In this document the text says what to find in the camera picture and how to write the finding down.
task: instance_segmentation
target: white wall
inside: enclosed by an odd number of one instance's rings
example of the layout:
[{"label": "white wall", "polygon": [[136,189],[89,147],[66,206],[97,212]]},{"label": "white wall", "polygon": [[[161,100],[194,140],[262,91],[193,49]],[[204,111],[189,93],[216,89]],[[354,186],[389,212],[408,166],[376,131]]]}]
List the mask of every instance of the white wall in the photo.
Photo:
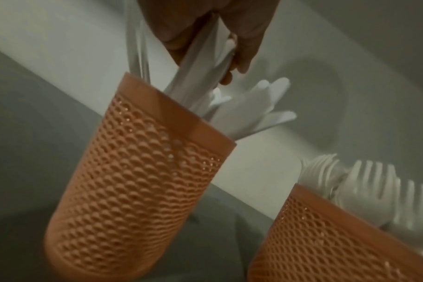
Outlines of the white wall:
[{"label": "white wall", "polygon": [[[101,114],[126,70],[123,28],[93,0],[0,0],[0,50]],[[150,44],[152,80],[163,88],[176,66]],[[423,91],[298,0],[281,2],[250,73],[224,92],[281,76],[292,88],[278,108],[298,120],[241,140],[217,186],[274,217],[299,159],[321,152],[392,162],[423,181]]]}]

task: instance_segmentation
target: perforated plastic container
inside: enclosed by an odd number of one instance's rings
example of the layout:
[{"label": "perforated plastic container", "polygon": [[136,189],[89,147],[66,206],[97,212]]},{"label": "perforated plastic container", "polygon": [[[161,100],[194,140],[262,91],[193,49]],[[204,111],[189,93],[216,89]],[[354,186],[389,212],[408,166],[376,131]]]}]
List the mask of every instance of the perforated plastic container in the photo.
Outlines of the perforated plastic container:
[{"label": "perforated plastic container", "polygon": [[147,273],[234,147],[126,74],[48,225],[51,264],[79,282]]},{"label": "perforated plastic container", "polygon": [[296,185],[253,259],[249,282],[423,282],[423,257]]}]

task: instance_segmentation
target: white plastic fork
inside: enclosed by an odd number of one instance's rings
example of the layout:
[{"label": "white plastic fork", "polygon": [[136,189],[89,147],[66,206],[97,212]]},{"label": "white plastic fork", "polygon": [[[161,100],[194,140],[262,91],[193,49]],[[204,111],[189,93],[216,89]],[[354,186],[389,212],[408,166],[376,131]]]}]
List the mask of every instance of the white plastic fork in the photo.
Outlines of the white plastic fork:
[{"label": "white plastic fork", "polygon": [[334,203],[343,210],[369,222],[375,227],[391,222],[395,215],[396,171],[387,165],[383,173],[382,163],[365,162],[360,173],[362,161],[356,161],[346,179],[335,193]]},{"label": "white plastic fork", "polygon": [[396,197],[397,212],[384,230],[405,244],[423,250],[423,184],[415,189],[415,183],[408,181],[401,187],[400,179],[395,188],[399,191]]},{"label": "white plastic fork", "polygon": [[331,188],[338,184],[344,174],[342,169],[336,167],[339,160],[334,159],[335,156],[321,155],[310,162],[302,160],[298,183],[327,199]]}]

